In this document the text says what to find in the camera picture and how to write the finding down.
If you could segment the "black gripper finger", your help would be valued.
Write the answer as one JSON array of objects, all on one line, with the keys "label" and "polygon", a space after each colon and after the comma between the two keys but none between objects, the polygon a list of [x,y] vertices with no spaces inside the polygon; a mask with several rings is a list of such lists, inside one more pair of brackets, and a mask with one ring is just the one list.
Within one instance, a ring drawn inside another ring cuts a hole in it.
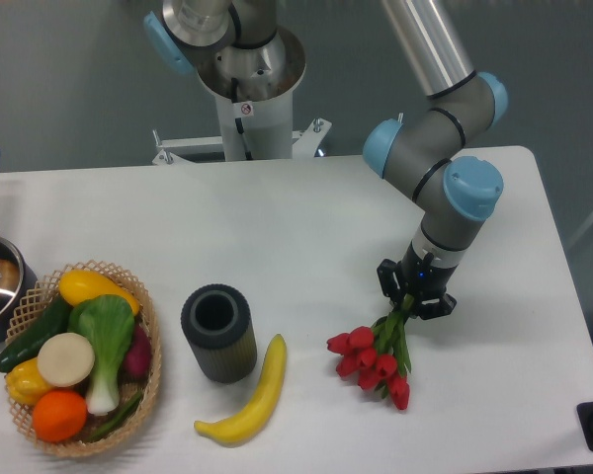
[{"label": "black gripper finger", "polygon": [[377,267],[381,292],[392,308],[399,309],[407,293],[407,284],[401,270],[401,262],[384,259]]},{"label": "black gripper finger", "polygon": [[457,306],[457,300],[449,293],[444,293],[438,298],[414,303],[410,310],[413,319],[432,320],[449,316]]}]

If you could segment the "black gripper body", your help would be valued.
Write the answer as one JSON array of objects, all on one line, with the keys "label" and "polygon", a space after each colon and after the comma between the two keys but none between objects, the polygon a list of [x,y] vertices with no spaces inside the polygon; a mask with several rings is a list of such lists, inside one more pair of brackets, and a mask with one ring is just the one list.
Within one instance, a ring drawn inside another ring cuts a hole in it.
[{"label": "black gripper body", "polygon": [[395,271],[401,290],[421,302],[442,298],[457,266],[442,268],[437,263],[433,253],[420,257],[409,246]]}]

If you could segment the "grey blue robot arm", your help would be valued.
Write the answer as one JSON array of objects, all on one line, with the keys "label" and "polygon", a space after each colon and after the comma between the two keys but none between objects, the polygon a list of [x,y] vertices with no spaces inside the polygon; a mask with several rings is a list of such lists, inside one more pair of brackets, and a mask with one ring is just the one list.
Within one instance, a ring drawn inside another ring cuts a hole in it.
[{"label": "grey blue robot arm", "polygon": [[[502,194],[500,172],[464,148],[501,119],[508,95],[474,69],[439,2],[382,7],[430,109],[411,126],[383,121],[363,147],[368,166],[424,213],[402,260],[383,261],[378,277],[395,308],[411,297],[410,315],[429,320],[454,310],[448,282]],[[213,95],[227,160],[296,156],[293,91],[305,57],[275,2],[166,1],[143,27],[171,69],[197,75]]]}]

